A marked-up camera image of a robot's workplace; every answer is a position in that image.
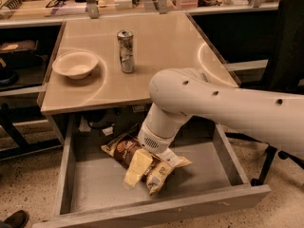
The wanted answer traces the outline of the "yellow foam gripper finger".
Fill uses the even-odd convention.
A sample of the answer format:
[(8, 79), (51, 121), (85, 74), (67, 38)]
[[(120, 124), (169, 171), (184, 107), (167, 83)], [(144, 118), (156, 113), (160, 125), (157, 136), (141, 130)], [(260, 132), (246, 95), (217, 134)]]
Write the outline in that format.
[(135, 152), (131, 163), (126, 171), (123, 182), (134, 187), (143, 177), (143, 174), (151, 165), (153, 158), (145, 149), (139, 149)]

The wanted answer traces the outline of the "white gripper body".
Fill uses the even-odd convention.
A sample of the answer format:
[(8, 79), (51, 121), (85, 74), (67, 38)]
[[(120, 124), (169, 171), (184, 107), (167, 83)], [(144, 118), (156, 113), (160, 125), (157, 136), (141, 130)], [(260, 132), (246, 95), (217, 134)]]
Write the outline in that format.
[(173, 140), (173, 137), (161, 138), (157, 136), (147, 127), (146, 123), (142, 124), (138, 134), (138, 141), (141, 147), (153, 154), (164, 152)]

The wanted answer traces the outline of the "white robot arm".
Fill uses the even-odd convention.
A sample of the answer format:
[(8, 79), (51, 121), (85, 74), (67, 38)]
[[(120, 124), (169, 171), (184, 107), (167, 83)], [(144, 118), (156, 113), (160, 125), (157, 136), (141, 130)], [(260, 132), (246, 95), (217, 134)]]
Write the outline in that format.
[(138, 135), (145, 150), (164, 154), (180, 128), (198, 116), (268, 144), (262, 171), (252, 185), (265, 181), (275, 155), (303, 164), (303, 96), (213, 85), (202, 74), (200, 68), (169, 68), (151, 78), (152, 105)]

